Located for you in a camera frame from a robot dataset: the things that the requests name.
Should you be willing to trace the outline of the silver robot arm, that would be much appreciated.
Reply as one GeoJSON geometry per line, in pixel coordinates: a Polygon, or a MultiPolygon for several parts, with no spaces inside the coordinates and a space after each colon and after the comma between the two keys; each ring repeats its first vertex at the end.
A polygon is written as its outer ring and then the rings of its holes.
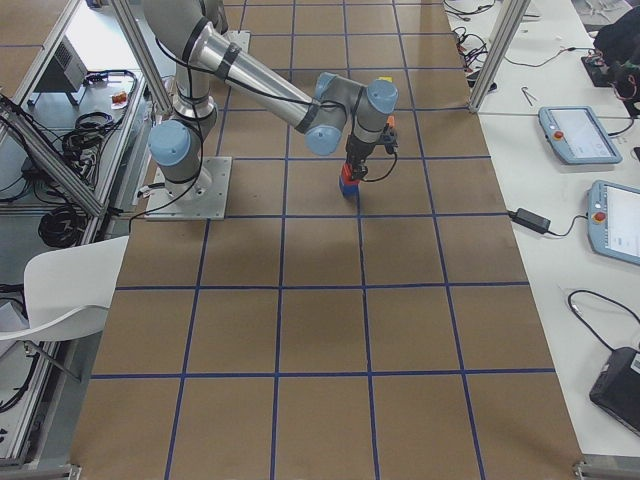
{"type": "Polygon", "coordinates": [[[396,155],[392,114],[398,89],[393,83],[377,79],[363,85],[323,72],[314,94],[307,95],[227,37],[222,2],[145,1],[142,6],[157,41],[182,70],[181,103],[205,104],[208,81],[216,78],[294,127],[314,154],[327,156],[344,143],[339,185],[345,195],[368,179],[366,160],[377,146],[396,155]]]}

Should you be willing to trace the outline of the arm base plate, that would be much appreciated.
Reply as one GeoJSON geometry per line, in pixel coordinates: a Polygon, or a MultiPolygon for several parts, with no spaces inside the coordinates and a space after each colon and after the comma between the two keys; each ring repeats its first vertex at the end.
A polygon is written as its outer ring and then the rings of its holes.
{"type": "Polygon", "coordinates": [[[228,30],[223,36],[238,45],[242,51],[249,52],[251,33],[248,30],[228,30]]]}
{"type": "Polygon", "coordinates": [[[198,180],[185,184],[165,181],[159,167],[154,182],[162,183],[152,189],[147,201],[145,219],[174,220],[223,220],[227,205],[232,158],[206,156],[198,180]]]}

